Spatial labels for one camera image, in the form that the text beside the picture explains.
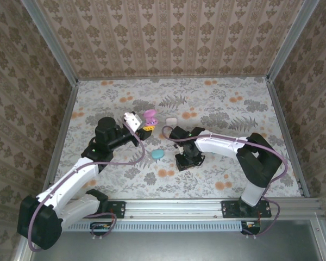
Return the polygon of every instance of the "patterned floor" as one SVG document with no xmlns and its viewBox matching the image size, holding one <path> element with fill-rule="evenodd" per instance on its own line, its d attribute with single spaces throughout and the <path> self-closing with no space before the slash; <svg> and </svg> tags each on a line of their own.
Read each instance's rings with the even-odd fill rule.
<svg viewBox="0 0 326 261">
<path fill-rule="evenodd" d="M 143 161 L 135 166 L 107 166 L 79 195 L 96 188 L 110 198 L 239 197 L 247 180 L 233 159 L 207 154 L 201 167 L 178 171 L 174 160 L 178 152 L 160 134 L 167 117 L 177 117 L 178 125 L 186 130 L 199 126 L 228 136 L 261 133 L 274 149 L 288 158 L 262 77 L 86 81 L 78 86 L 56 180 L 80 157 L 94 136 L 100 118 L 111 116 L 120 122 L 126 111 L 142 116 L 145 110 L 155 108 L 160 121 L 145 141 Z M 151 151 L 157 148 L 165 150 L 165 156 L 156 161 Z M 116 149 L 113 161 L 133 160 L 140 153 L 139 148 L 127 144 Z M 288 175 L 273 183 L 267 195 L 300 196 L 291 164 Z"/>
</svg>

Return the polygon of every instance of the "white block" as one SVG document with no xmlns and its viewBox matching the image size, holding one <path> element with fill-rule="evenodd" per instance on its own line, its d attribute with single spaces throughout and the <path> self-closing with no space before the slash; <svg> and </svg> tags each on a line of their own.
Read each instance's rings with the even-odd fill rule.
<svg viewBox="0 0 326 261">
<path fill-rule="evenodd" d="M 165 119 L 165 124 L 168 126 L 176 126 L 178 124 L 178 119 L 176 118 L 166 118 Z"/>
</svg>

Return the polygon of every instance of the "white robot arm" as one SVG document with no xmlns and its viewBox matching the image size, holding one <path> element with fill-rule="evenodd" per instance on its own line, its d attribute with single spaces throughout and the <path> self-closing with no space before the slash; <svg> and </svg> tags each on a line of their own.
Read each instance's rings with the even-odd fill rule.
<svg viewBox="0 0 326 261">
<path fill-rule="evenodd" d="M 21 203 L 18 217 L 17 231 L 24 237 L 28 237 L 29 224 L 33 213 L 44 200 L 38 212 L 32 230 L 32 242 L 42 249 L 48 249 L 58 240 L 63 230 L 71 224 L 93 213 L 106 212 L 108 197 L 97 191 L 90 190 L 82 198 L 69 203 L 70 199 L 88 181 L 94 179 L 106 167 L 106 165 L 90 164 L 72 176 L 69 175 L 80 166 L 93 162 L 110 162 L 115 148 L 130 141 L 135 146 L 139 142 L 131 134 L 136 133 L 141 140 L 146 140 L 151 131 L 139 129 L 142 121 L 134 113 L 125 113 L 124 120 L 130 130 L 116 125 L 113 118 L 105 117 L 98 121 L 95 129 L 96 136 L 91 139 L 88 147 L 81 154 L 76 164 L 58 180 L 53 186 L 40 193 L 35 198 L 27 196 Z"/>
<path fill-rule="evenodd" d="M 207 135 L 204 138 L 175 142 L 180 150 L 180 154 L 175 155 L 178 169 L 182 171 L 189 167 L 201 165 L 205 158 L 202 155 L 203 152 L 212 152 L 237 159 L 248 179 L 241 200 L 250 207 L 256 206 L 281 165 L 281 159 L 266 150 L 237 142 L 239 140 L 249 141 L 272 149 L 260 134 L 253 133 L 250 137 L 240 138 L 229 137 L 230 140 L 235 141 L 214 138 L 212 134 L 210 131 L 199 127 L 187 132 L 177 126 L 171 132 L 170 138 L 177 140 Z"/>
</svg>

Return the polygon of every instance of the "pink plush toy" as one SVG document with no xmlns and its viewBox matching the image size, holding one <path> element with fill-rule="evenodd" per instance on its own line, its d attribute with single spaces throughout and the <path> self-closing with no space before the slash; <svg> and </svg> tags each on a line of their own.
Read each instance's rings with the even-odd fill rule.
<svg viewBox="0 0 326 261">
<path fill-rule="evenodd" d="M 158 120 L 154 117 L 156 115 L 157 111 L 155 109 L 147 110 L 143 113 L 143 117 L 146 120 L 145 126 L 155 126 L 158 124 Z"/>
</svg>

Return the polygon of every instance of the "patterned wall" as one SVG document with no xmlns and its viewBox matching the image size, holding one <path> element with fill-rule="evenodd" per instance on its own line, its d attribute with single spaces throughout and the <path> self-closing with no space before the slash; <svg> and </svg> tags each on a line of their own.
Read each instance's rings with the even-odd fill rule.
<svg viewBox="0 0 326 261">
<path fill-rule="evenodd" d="M 326 0 L 321 0 L 275 80 L 312 196 L 326 214 Z"/>
<path fill-rule="evenodd" d="M 79 78 L 266 74 L 303 0 L 38 0 Z"/>
<path fill-rule="evenodd" d="M 0 0 L 0 260 L 20 202 L 41 191 L 71 87 L 28 12 Z"/>
</svg>

